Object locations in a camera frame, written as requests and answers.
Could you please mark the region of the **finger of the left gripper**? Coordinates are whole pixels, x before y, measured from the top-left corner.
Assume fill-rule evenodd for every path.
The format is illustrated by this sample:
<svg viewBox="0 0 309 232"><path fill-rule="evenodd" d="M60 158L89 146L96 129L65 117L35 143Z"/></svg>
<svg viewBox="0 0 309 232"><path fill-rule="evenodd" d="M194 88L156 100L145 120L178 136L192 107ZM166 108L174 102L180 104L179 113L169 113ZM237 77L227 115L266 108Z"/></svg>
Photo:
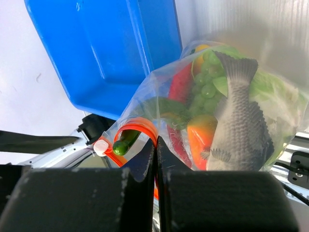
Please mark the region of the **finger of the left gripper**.
<svg viewBox="0 0 309 232"><path fill-rule="evenodd" d="M43 154L80 140L76 136L35 136L11 131L0 131L0 151Z"/></svg>

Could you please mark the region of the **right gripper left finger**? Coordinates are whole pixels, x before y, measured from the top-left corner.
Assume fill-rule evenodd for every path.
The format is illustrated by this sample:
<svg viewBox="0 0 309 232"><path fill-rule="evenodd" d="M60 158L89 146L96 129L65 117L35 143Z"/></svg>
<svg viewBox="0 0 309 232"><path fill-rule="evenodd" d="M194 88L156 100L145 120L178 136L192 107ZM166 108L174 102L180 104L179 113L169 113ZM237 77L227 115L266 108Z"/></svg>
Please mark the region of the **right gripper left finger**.
<svg viewBox="0 0 309 232"><path fill-rule="evenodd" d="M149 232L155 147L124 167L34 169L17 182L1 215L3 232Z"/></svg>

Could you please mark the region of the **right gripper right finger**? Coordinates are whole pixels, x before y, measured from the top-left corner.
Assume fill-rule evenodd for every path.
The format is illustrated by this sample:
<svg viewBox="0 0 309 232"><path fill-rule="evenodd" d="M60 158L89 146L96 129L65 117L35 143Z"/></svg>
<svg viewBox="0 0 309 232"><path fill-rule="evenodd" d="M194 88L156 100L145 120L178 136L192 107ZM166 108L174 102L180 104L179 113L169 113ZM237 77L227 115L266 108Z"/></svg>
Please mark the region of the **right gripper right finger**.
<svg viewBox="0 0 309 232"><path fill-rule="evenodd" d="M282 183L265 172L193 171L157 142L163 232L297 232Z"/></svg>

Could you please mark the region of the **grey toy fish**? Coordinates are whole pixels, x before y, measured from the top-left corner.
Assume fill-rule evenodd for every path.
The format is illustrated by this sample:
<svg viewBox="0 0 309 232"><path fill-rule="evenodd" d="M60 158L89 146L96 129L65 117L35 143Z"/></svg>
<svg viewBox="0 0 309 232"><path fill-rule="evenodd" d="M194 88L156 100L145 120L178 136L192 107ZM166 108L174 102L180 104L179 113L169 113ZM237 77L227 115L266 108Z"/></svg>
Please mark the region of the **grey toy fish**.
<svg viewBox="0 0 309 232"><path fill-rule="evenodd" d="M250 100L258 62L215 52L227 79L227 96L214 111L217 126L207 171L259 171L274 153L274 144L259 104Z"/></svg>

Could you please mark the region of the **small green chili pepper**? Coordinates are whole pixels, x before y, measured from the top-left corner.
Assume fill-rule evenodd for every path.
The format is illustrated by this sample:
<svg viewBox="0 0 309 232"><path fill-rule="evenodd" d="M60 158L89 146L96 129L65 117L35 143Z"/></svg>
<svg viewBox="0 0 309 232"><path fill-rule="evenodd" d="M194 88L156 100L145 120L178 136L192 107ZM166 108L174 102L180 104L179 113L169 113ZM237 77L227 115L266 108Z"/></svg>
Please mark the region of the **small green chili pepper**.
<svg viewBox="0 0 309 232"><path fill-rule="evenodd" d="M141 132L138 130L124 130L120 138L113 144L113 152L116 155L124 156L134 145Z"/></svg>

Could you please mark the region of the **clear zip top bag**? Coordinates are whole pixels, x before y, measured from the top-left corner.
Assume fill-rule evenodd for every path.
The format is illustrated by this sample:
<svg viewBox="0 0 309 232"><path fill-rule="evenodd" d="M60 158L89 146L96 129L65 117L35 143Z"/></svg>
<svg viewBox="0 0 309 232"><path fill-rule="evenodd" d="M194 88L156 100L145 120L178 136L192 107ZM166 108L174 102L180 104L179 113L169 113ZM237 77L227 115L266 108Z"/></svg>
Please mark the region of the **clear zip top bag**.
<svg viewBox="0 0 309 232"><path fill-rule="evenodd" d="M199 171L265 171L294 138L308 100L283 77L226 44L199 45L152 71L94 143L118 166L162 137Z"/></svg>

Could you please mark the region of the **green grape bunch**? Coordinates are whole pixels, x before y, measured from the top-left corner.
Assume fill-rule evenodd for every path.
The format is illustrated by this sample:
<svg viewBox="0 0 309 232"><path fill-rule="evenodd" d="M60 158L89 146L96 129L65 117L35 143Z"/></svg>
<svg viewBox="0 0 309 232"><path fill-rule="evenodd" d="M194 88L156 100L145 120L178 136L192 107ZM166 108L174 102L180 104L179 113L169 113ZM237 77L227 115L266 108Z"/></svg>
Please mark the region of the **green grape bunch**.
<svg viewBox="0 0 309 232"><path fill-rule="evenodd" d="M202 114L212 115L222 97L222 94L214 85L214 80L217 78L225 78L222 64L213 50L207 49L202 55L204 63L201 66L201 72L192 76L193 87L189 108L191 117Z"/></svg>

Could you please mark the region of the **red chili pepper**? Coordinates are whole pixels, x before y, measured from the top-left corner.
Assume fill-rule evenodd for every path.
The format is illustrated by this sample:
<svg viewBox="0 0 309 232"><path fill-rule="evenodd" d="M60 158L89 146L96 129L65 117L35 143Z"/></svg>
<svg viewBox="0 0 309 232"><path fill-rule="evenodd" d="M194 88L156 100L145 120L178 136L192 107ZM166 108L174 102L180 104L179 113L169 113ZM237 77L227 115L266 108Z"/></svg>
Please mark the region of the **red chili pepper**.
<svg viewBox="0 0 309 232"><path fill-rule="evenodd" d="M180 103L186 103L192 82L191 68L192 63L189 63L174 75L169 89L169 99L176 100ZM167 125L167 131L174 151L179 155L181 160L191 168L192 162L184 148L181 130L173 129Z"/></svg>

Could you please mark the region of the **white cauliflower with leaves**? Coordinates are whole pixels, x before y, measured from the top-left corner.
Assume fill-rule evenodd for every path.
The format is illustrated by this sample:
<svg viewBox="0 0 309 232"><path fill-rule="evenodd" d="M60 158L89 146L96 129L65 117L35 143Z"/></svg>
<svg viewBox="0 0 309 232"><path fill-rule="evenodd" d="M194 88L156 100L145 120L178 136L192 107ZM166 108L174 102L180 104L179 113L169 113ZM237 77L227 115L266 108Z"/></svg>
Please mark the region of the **white cauliflower with leaves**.
<svg viewBox="0 0 309 232"><path fill-rule="evenodd" d="M247 58L222 52L234 58ZM227 79L224 78L222 97L227 96ZM274 153L262 167L272 164L295 136L308 105L308 100L290 83L258 66L250 85L250 100L259 104L264 113L267 127L274 144Z"/></svg>

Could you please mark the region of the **yellow orange mango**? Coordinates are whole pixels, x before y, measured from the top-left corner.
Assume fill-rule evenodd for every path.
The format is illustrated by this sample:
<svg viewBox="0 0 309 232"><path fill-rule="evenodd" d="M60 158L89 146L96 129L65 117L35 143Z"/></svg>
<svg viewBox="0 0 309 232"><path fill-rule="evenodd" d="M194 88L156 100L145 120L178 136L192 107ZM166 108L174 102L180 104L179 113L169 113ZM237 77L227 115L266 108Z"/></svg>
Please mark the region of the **yellow orange mango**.
<svg viewBox="0 0 309 232"><path fill-rule="evenodd" d="M201 44L198 45L195 50L194 53L197 53L199 51L202 51L204 49L209 48L210 46L207 44ZM201 72L201 66L204 63L204 59L203 59L203 55L200 55L199 57L197 57L193 62L192 62L192 67L191 67L191 73L192 76L196 76L197 74L199 74Z"/></svg>

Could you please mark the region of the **red orange mango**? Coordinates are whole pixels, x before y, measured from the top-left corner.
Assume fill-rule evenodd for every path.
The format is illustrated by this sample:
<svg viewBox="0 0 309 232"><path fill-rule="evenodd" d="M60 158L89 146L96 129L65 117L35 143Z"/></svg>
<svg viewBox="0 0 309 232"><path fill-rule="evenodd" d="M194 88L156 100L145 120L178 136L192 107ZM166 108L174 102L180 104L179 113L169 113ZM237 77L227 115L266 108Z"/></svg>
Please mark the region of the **red orange mango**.
<svg viewBox="0 0 309 232"><path fill-rule="evenodd" d="M188 141L195 166L206 170L217 119L208 114L192 118L187 125Z"/></svg>

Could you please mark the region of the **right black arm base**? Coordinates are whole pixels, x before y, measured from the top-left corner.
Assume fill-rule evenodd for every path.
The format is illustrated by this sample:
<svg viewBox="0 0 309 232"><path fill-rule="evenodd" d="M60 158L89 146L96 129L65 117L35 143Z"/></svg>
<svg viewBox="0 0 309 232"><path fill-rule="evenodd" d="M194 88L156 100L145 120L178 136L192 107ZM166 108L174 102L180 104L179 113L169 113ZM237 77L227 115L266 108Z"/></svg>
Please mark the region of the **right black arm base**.
<svg viewBox="0 0 309 232"><path fill-rule="evenodd" d="M309 154L301 151L294 152L291 156L290 167L288 181L309 189Z"/></svg>

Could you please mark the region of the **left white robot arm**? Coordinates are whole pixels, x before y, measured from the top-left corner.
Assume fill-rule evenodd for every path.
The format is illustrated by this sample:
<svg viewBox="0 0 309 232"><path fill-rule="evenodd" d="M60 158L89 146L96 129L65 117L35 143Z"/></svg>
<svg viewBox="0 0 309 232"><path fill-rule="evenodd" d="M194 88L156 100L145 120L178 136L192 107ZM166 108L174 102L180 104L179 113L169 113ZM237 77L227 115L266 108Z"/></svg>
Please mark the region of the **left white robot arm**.
<svg viewBox="0 0 309 232"><path fill-rule="evenodd" d="M113 119L89 114L71 135L66 136L36 136L2 130L0 150L34 154L35 157L19 163L31 168L72 167L82 158L94 154L92 144L114 122Z"/></svg>

